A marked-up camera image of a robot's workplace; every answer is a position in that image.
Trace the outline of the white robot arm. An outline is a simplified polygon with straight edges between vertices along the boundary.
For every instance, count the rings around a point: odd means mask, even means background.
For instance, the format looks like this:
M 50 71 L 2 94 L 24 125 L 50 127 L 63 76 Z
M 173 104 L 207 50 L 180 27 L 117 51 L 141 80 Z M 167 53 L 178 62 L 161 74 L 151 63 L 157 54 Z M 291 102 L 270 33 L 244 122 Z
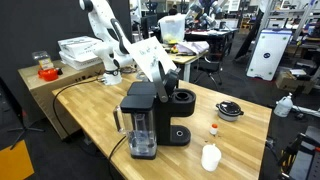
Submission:
M 120 22 L 115 18 L 107 0 L 79 0 L 94 35 L 102 42 L 94 47 L 93 53 L 104 64 L 102 81 L 105 85 L 116 85 L 122 81 L 120 69 L 132 65 L 134 60 L 126 47 L 130 45 Z

